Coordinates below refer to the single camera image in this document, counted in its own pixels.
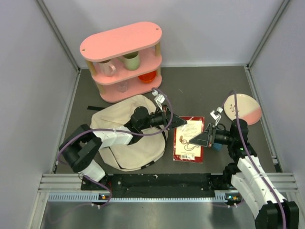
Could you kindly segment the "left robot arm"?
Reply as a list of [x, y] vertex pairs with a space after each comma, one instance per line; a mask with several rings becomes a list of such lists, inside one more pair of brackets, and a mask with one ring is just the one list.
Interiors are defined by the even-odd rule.
[[166, 105], [156, 108], [152, 113], [139, 106], [123, 126], [114, 129], [79, 126], [59, 147], [59, 155], [63, 156], [73, 172], [86, 177], [97, 189], [103, 189], [108, 184], [108, 178], [102, 167], [94, 161], [100, 149], [133, 145], [144, 136], [153, 136], [185, 124], [187, 121], [174, 114]]

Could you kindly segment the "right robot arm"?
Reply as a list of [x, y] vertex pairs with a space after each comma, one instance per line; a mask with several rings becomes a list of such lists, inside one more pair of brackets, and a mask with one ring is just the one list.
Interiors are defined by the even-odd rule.
[[235, 188], [250, 208], [257, 229], [297, 229], [299, 207], [288, 201], [271, 182], [248, 142], [248, 124], [234, 119], [229, 130], [209, 124], [189, 142], [203, 147], [226, 145], [232, 163], [228, 164], [218, 188]]

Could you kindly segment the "cream canvas backpack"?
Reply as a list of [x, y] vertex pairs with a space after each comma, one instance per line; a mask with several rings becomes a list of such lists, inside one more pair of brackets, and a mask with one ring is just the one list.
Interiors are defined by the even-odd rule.
[[[148, 113], [156, 110], [150, 99], [136, 95], [95, 113], [91, 118], [90, 128], [120, 127], [130, 120], [139, 106], [147, 108]], [[124, 172], [140, 170], [154, 164], [164, 155], [167, 137], [168, 132], [164, 131], [157, 135], [144, 136], [130, 146], [114, 145], [103, 148], [99, 153], [104, 163], [115, 169]]]

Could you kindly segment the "red-bordered white book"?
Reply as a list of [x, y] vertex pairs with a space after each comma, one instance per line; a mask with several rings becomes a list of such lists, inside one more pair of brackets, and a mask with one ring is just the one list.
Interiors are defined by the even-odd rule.
[[184, 116], [186, 125], [174, 130], [173, 161], [203, 163], [203, 147], [190, 143], [190, 140], [203, 132], [204, 117]]

